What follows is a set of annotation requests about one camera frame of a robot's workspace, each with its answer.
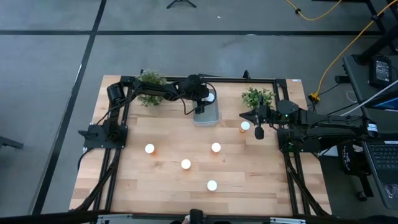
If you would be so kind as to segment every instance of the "robotic arm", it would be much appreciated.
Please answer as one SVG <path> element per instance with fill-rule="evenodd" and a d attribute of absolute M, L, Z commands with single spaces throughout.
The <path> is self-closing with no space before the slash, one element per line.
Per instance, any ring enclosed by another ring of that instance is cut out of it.
<path fill-rule="evenodd" d="M 319 152 L 336 145 L 336 140 L 371 141 L 378 137 L 377 126 L 362 116 L 316 114 L 287 100 L 281 100 L 277 109 L 272 110 L 262 103 L 262 99 L 259 100 L 260 106 L 257 109 L 241 113 L 240 117 L 257 125 L 257 139 L 264 138 L 261 124 L 269 124 L 274 129 L 275 124 L 288 125 L 288 129 L 280 128 L 277 131 L 279 137 L 289 143 L 289 151 Z M 314 147 L 306 148 L 306 142 L 320 142 L 320 146 L 315 147 L 318 150 Z"/>
<path fill-rule="evenodd" d="M 179 99 L 192 100 L 197 103 L 197 107 L 192 111 L 195 111 L 196 114 L 204 113 L 205 106 L 212 104 L 217 97 L 215 93 L 215 97 L 211 101 L 205 100 L 209 96 L 207 84 L 209 83 L 204 82 L 199 75 L 189 75 L 184 81 L 168 83 L 166 85 L 147 83 L 134 77 L 122 77 L 120 82 L 112 84 L 106 89 L 109 98 L 109 111 L 103 117 L 104 119 L 108 115 L 103 125 L 93 125 L 87 131 L 79 131 L 90 145 L 85 147 L 108 146 L 114 148 L 124 146 L 124 142 L 126 141 L 126 127 L 123 129 L 118 124 L 120 109 L 129 104 L 135 97 L 142 94 L 160 96 L 169 101 Z M 132 90 L 129 91 L 127 96 L 124 94 L 124 87 Z"/>

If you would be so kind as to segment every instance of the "electronic device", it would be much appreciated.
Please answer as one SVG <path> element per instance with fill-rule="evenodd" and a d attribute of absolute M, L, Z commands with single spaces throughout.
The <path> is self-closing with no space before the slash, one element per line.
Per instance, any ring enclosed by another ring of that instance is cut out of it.
<path fill-rule="evenodd" d="M 369 103 L 366 103 L 365 107 L 398 112 L 398 90 L 388 92 L 373 99 Z"/>
<path fill-rule="evenodd" d="M 398 142 L 366 143 L 377 176 L 385 184 L 398 184 Z"/>
<path fill-rule="evenodd" d="M 398 91 L 383 94 L 365 104 L 365 107 L 398 112 Z M 398 132 L 396 136 L 396 141 L 366 143 L 377 176 L 386 184 L 398 184 Z"/>
<path fill-rule="evenodd" d="M 385 56 L 376 55 L 369 64 L 369 84 L 384 88 L 392 83 L 391 61 Z"/>

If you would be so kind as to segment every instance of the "desk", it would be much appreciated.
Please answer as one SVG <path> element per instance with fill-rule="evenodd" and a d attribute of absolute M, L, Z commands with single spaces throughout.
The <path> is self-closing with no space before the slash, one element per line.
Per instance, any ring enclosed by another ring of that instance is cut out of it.
<path fill-rule="evenodd" d="M 106 87 L 120 76 L 103 78 L 93 122 L 108 109 Z M 218 95 L 221 119 L 215 127 L 196 127 L 192 114 L 183 115 L 181 101 L 163 101 L 144 108 L 134 100 L 129 109 L 129 132 L 122 150 L 111 211 L 115 213 L 187 214 L 198 208 L 208 215 L 292 215 L 284 157 L 279 152 L 277 135 L 264 126 L 265 138 L 257 140 L 254 128 L 239 132 L 239 117 L 248 111 L 241 93 L 247 88 L 272 89 L 271 84 L 212 83 Z M 307 108 L 300 80 L 287 80 L 290 100 Z M 210 146 L 219 142 L 219 154 Z M 155 145 L 156 154 L 144 152 L 146 144 Z M 81 162 L 70 208 L 79 206 L 96 185 L 104 149 L 94 149 Z M 319 161 L 301 153 L 305 183 L 324 210 L 330 204 Z M 183 170 L 180 163 L 190 159 L 192 167 Z M 218 183 L 216 192 L 206 188 L 209 180 Z M 104 206 L 103 190 L 100 208 Z M 300 192 L 296 197 L 301 204 Z"/>
<path fill-rule="evenodd" d="M 395 68 L 398 68 L 398 56 L 387 56 L 391 60 L 391 65 Z M 344 66 L 346 68 L 347 75 L 349 80 L 353 86 L 354 92 L 359 102 L 363 102 L 377 92 L 380 89 L 372 87 L 368 84 L 369 81 L 369 66 L 367 65 L 358 65 L 354 57 L 344 57 L 343 58 Z M 397 74 L 392 69 L 392 79 L 393 81 L 397 80 Z M 396 91 L 398 87 L 395 85 L 387 91 Z M 363 114 L 376 122 L 377 128 L 381 134 L 384 136 L 388 136 L 388 134 L 395 135 L 398 133 L 398 118 L 396 112 L 391 111 L 383 111 L 383 110 L 376 110 L 371 108 L 365 108 L 364 106 L 361 107 Z M 363 144 L 364 152 L 366 157 L 368 158 L 369 166 L 372 170 L 374 175 L 374 180 L 376 181 L 377 189 L 381 195 L 382 201 L 387 208 L 398 208 L 398 200 L 397 199 L 390 199 L 384 190 L 385 184 L 383 184 L 377 177 L 376 170 L 374 168 L 374 164 L 372 163 L 371 157 L 369 155 L 369 151 L 366 148 L 366 145 Z"/>

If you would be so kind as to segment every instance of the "tripod leg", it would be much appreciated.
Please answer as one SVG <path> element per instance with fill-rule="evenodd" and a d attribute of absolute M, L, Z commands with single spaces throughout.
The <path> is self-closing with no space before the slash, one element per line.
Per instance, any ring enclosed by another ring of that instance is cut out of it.
<path fill-rule="evenodd" d="M 192 7 L 197 7 L 194 3 L 192 3 L 191 1 L 189 1 L 189 0 L 185 0 L 186 2 L 188 2 Z"/>
<path fill-rule="evenodd" d="M 176 3 L 176 2 L 178 2 L 178 0 L 174 0 L 173 2 L 171 2 L 171 3 L 166 7 L 166 9 L 170 9 L 170 7 L 172 7 L 172 5 L 173 5 L 174 3 Z"/>

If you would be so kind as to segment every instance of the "black metal frame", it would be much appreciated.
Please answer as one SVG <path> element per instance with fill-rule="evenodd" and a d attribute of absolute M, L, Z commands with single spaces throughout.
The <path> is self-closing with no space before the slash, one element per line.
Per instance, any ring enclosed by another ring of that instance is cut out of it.
<path fill-rule="evenodd" d="M 184 80 L 185 77 L 167 77 L 166 78 L 168 82 L 177 82 L 177 81 L 181 81 Z M 275 93 L 275 101 L 278 102 L 280 101 L 280 96 L 279 96 L 279 87 L 282 88 L 283 94 L 284 94 L 284 99 L 285 100 L 289 100 L 289 93 L 287 91 L 287 85 L 286 85 L 286 80 L 284 79 L 261 79 L 261 78 L 251 78 L 249 76 L 249 73 L 247 71 L 245 71 L 243 78 L 222 78 L 222 77 L 206 77 L 205 78 L 206 81 L 208 82 L 228 82 L 228 83 L 264 83 L 264 84 L 272 84 L 273 87 L 273 91 Z M 122 125 L 126 125 L 126 121 L 127 121 L 127 115 L 128 115 L 128 111 L 129 111 L 129 105 L 126 105 L 123 111 L 123 117 L 122 117 L 122 121 L 121 124 Z M 92 191 L 92 193 L 94 192 L 99 192 L 99 194 L 95 197 L 95 207 L 94 209 L 98 209 L 99 208 L 99 201 L 101 200 L 101 191 L 102 191 L 102 187 L 105 184 L 106 180 L 102 180 L 105 176 L 105 173 L 107 172 L 107 166 L 108 166 L 108 160 L 109 160 L 109 151 L 110 149 L 105 149 L 106 153 L 104 155 L 104 159 L 103 159 L 103 163 L 101 166 L 101 174 L 100 174 L 100 187 L 97 189 L 96 188 Z M 119 156 L 120 153 L 117 153 L 117 157 L 116 160 L 114 159 L 114 162 L 116 164 L 116 166 L 114 167 L 112 173 L 111 173 L 111 178 L 109 181 L 109 189 L 108 189 L 108 193 L 106 196 L 106 205 L 105 205 L 105 210 L 106 211 L 110 211 L 111 208 L 111 203 L 112 203 L 112 197 L 113 197 L 113 191 L 114 191 L 114 185 L 116 182 L 116 174 L 117 174 L 117 169 L 118 169 L 118 162 L 119 162 Z M 289 195 L 290 195 L 290 202 L 291 202 L 291 206 L 292 206 L 292 213 L 293 215 L 298 215 L 299 214 L 299 210 L 298 210 L 298 206 L 297 206 L 297 199 L 295 196 L 295 189 L 294 189 L 294 180 L 291 177 L 291 175 L 289 175 L 288 172 L 288 162 L 290 162 L 290 155 L 288 152 L 284 153 L 284 159 L 285 159 L 285 164 L 286 164 L 286 171 L 287 171 L 287 182 L 288 182 L 288 186 L 289 186 Z M 294 153 L 294 159 L 295 159 L 295 163 L 296 163 L 296 167 L 297 167 L 297 175 L 298 178 L 302 181 L 302 183 L 305 185 L 304 182 L 304 178 L 303 178 L 303 170 L 302 170 L 302 165 L 301 165 L 301 160 L 300 160 L 300 155 L 299 153 Z M 302 202 L 303 202 L 303 208 L 304 208 L 304 214 L 306 215 L 310 215 L 310 209 L 309 209 L 309 204 L 307 202 L 307 200 L 305 199 L 304 194 L 302 193 Z M 79 207 L 77 208 L 77 210 L 81 210 L 81 209 L 88 209 L 90 205 L 85 205 L 84 207 Z"/>
<path fill-rule="evenodd" d="M 211 77 L 207 75 L 203 75 L 206 81 L 208 82 L 228 82 L 228 83 L 263 83 L 263 84 L 271 84 L 273 87 L 273 91 L 275 93 L 276 102 L 280 101 L 279 88 L 282 89 L 283 97 L 285 100 L 289 99 L 289 93 L 287 91 L 287 84 L 285 79 L 262 79 L 262 78 L 251 78 L 248 71 L 245 71 L 243 78 L 222 78 L 222 77 Z M 180 80 L 184 80 L 185 77 L 168 77 L 167 81 L 176 82 Z M 132 89 L 127 90 L 127 94 L 131 94 Z M 127 116 L 129 111 L 129 105 L 126 105 L 123 110 L 121 124 L 126 125 Z M 118 214 L 118 217 L 123 218 L 138 218 L 138 219 L 155 219 L 155 220 L 183 220 L 184 215 L 175 215 L 175 214 L 148 214 L 148 213 L 112 213 L 111 212 L 111 202 L 113 198 L 114 186 L 116 183 L 116 175 L 118 170 L 119 158 L 121 155 L 122 148 L 115 149 L 115 156 L 113 158 L 112 163 L 108 166 L 110 152 L 112 149 L 107 148 L 104 149 L 105 154 L 103 158 L 103 163 L 101 166 L 101 172 L 99 177 L 99 182 L 97 186 L 90 193 L 91 202 L 84 201 L 82 205 L 80 205 L 75 210 L 71 210 L 68 213 L 54 213 L 54 214 L 46 214 L 39 215 L 33 214 L 30 216 L 24 217 L 7 217 L 0 218 L 0 223 L 8 223 L 8 222 L 18 222 L 18 223 L 81 223 L 81 222 L 90 222 L 95 223 L 98 220 L 103 220 L 105 217 L 102 215 L 110 215 L 110 214 Z M 282 218 L 291 218 L 291 219 L 304 219 L 307 223 L 359 223 L 356 220 L 341 220 L 339 218 L 333 217 L 327 214 L 324 210 L 322 210 L 321 206 L 315 201 L 312 197 L 311 193 L 305 187 L 305 182 L 303 178 L 302 165 L 300 160 L 299 153 L 294 153 L 294 159 L 296 163 L 297 173 L 290 161 L 290 155 L 288 152 L 284 153 L 285 160 L 285 168 L 287 173 L 287 183 L 289 186 L 289 195 L 290 202 L 292 206 L 292 216 L 291 217 L 282 217 Z M 105 183 L 109 181 L 109 189 L 106 196 L 106 205 L 104 210 L 98 210 L 101 200 L 101 193 L 103 190 L 103 186 Z M 301 194 L 302 194 L 302 202 L 304 214 L 299 214 L 297 199 L 295 196 L 294 189 L 294 181 L 298 185 Z M 308 205 L 308 200 L 314 209 L 315 213 L 318 216 L 313 216 L 310 214 L 310 209 Z M 94 203 L 93 210 L 88 211 L 91 203 Z M 210 215 L 206 216 L 207 221 L 241 221 L 241 222 L 270 222 L 276 221 L 279 217 L 262 217 L 262 216 L 237 216 L 237 215 Z"/>

